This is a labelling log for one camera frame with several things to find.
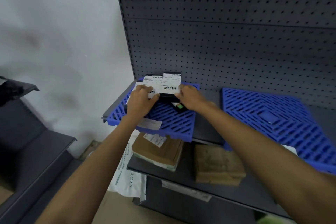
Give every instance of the person's right arm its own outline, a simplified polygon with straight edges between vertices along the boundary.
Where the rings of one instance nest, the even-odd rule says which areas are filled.
[[[335,223],[336,186],[295,154],[236,120],[195,87],[176,97],[204,116],[297,223]]]

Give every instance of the white plastic bag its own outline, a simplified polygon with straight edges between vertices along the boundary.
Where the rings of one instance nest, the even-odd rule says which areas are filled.
[[[125,197],[139,197],[140,201],[143,201],[146,200],[147,176],[126,170],[127,164],[133,155],[132,145],[139,133],[137,130],[133,131],[107,190],[118,192]]]

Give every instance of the blue grid mat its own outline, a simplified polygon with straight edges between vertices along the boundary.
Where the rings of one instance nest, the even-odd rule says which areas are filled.
[[[294,147],[300,158],[319,171],[336,174],[336,150],[299,99],[225,87],[221,94],[223,111]]]
[[[184,83],[195,86],[199,89],[198,84]],[[126,115],[124,105],[126,104],[132,90],[123,98],[121,103],[111,112],[107,118],[107,123],[111,126],[118,125],[121,118]],[[159,134],[160,136],[169,135],[173,139],[181,139],[185,142],[191,142],[193,139],[195,125],[194,111],[185,111],[178,113],[170,103],[158,102],[145,116],[145,118],[162,121],[159,130],[136,127],[137,130],[149,134]]]

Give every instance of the white wall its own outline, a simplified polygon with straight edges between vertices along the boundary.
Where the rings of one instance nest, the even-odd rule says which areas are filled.
[[[133,81],[118,0],[0,0],[0,74],[36,84],[44,124],[78,142],[113,129],[101,116]]]

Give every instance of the slotted blue plastic surface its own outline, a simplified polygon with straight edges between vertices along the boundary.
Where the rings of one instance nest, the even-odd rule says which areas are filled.
[[[292,146],[319,171],[336,174],[336,150],[299,99],[222,88],[223,111],[274,141]]]
[[[199,89],[198,84],[184,83],[195,86]],[[115,108],[114,111],[107,118],[107,123],[111,126],[118,125],[123,116],[126,115],[124,105],[126,104],[132,90],[123,98],[121,103]],[[181,139],[185,142],[191,142],[193,139],[194,125],[195,125],[195,112],[185,111],[178,113],[175,111],[170,103],[158,102],[145,116],[145,118],[162,121],[159,130],[152,130],[147,128],[136,127],[137,130],[149,134],[159,134],[160,136],[169,135],[173,139]]]

